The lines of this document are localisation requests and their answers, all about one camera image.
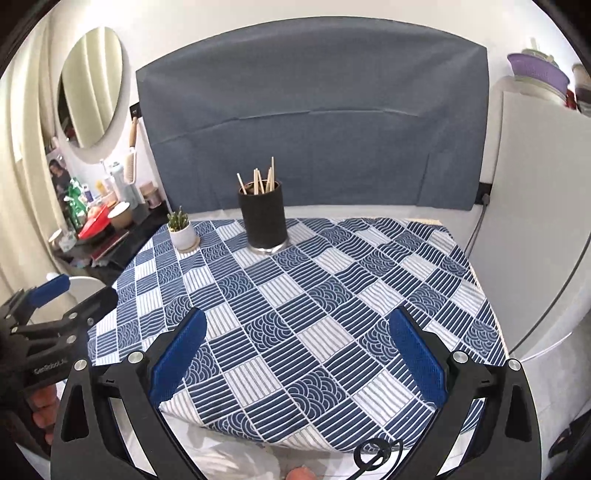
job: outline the black cylindrical holder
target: black cylindrical holder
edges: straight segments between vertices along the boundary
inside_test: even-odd
[[[254,184],[245,186],[252,192]],[[275,182],[275,190],[259,195],[244,194],[238,191],[238,203],[244,219],[248,244],[255,249],[272,250],[287,240],[285,210],[281,183]]]

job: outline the gray fabric backdrop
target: gray fabric backdrop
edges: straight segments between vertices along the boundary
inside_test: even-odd
[[[254,25],[138,71],[172,207],[236,208],[273,155],[286,205],[469,210],[486,134],[486,48],[389,20]]]

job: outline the mirror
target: mirror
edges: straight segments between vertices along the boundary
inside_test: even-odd
[[[119,38],[99,27],[70,51],[61,71],[57,112],[68,141],[91,147],[105,134],[117,107],[123,59]]]

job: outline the metal screw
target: metal screw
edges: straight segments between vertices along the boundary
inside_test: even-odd
[[[144,358],[144,354],[142,352],[131,352],[127,360],[130,364],[138,364]]]
[[[515,370],[516,372],[521,370],[521,364],[518,360],[515,360],[514,358],[509,358],[509,361],[507,363],[509,364],[509,368],[511,368],[512,370]]]
[[[86,365],[88,365],[86,363],[86,360],[84,360],[83,358],[81,358],[80,360],[78,360],[75,364],[74,364],[74,370],[84,370],[86,368]]]
[[[459,364],[465,364],[468,361],[468,356],[464,352],[453,352],[453,359]]]

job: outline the patchwork tablecloth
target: patchwork tablecloth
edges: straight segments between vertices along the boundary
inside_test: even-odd
[[[162,227],[117,280],[117,309],[90,330],[96,364],[146,350],[191,306],[207,336],[161,409],[247,439],[349,452],[372,437],[410,447],[434,406],[392,343],[404,305],[450,350],[505,361],[491,306],[447,229],[388,218],[289,219],[289,248],[246,247],[241,220],[193,222],[179,254]],[[474,428],[475,401],[464,430]]]

